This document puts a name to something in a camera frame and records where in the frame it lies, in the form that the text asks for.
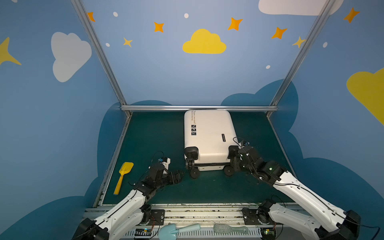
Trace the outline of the white hard-shell suitcase black lining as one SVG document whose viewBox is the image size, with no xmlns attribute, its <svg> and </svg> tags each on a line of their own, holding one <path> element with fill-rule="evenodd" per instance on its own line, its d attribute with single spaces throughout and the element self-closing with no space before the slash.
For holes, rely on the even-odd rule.
<svg viewBox="0 0 384 240">
<path fill-rule="evenodd" d="M 192 179 L 201 172 L 223 170 L 231 177 L 231 160 L 238 144 L 231 115 L 226 110 L 189 110 L 184 115 L 184 155 Z"/>
</svg>

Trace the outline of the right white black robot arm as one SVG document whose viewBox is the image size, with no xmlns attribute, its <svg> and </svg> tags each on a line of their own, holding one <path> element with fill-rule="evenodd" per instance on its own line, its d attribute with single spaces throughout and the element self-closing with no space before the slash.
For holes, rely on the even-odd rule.
<svg viewBox="0 0 384 240">
<path fill-rule="evenodd" d="M 302 233 L 307 240 L 356 240 L 361 217 L 326 201 L 302 184 L 276 161 L 264 161 L 251 146 L 230 146 L 229 156 L 235 171 L 244 171 L 284 193 L 307 213 L 301 214 L 273 200 L 265 200 L 256 210 L 262 225 L 280 223 Z"/>
</svg>

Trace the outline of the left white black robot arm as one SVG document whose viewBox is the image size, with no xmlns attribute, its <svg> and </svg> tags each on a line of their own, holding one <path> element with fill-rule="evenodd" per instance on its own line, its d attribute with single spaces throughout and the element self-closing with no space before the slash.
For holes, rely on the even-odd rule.
<svg viewBox="0 0 384 240">
<path fill-rule="evenodd" d="M 151 207 L 147 202 L 157 190 L 179 184 L 184 171 L 170 171 L 162 163 L 154 163 L 147 176 L 133 190 L 105 214 L 90 220 L 86 218 L 76 229 L 73 240 L 119 240 L 133 227 L 147 219 Z"/>
</svg>

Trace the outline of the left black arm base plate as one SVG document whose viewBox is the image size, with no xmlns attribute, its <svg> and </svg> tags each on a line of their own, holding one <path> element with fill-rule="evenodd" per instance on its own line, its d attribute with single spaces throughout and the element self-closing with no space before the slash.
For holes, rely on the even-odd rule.
<svg viewBox="0 0 384 240">
<path fill-rule="evenodd" d="M 155 224 L 163 226 L 165 221 L 165 210 L 150 210 L 144 214 L 142 223 L 145 225 Z"/>
</svg>

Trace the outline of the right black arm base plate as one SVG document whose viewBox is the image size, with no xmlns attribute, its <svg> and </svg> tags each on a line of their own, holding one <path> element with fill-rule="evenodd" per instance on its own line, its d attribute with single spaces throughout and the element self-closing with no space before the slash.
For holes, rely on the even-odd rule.
<svg viewBox="0 0 384 240">
<path fill-rule="evenodd" d="M 266 209 L 243 208 L 242 214 L 245 225 L 281 225 L 281 223 L 272 220 L 269 210 Z"/>
</svg>

